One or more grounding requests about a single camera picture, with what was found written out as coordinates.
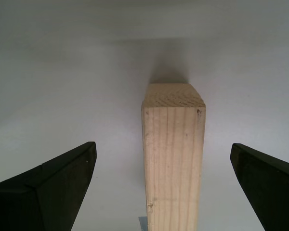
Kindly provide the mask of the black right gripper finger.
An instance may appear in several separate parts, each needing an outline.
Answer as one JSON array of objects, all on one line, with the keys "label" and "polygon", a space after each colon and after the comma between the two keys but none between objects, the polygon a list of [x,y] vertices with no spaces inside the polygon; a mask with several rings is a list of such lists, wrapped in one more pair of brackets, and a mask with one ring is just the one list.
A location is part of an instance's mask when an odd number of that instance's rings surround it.
[{"label": "black right gripper finger", "polygon": [[240,143],[230,160],[237,180],[266,231],[289,231],[289,163]]},{"label": "black right gripper finger", "polygon": [[90,141],[0,182],[0,231],[70,231],[96,159]]}]

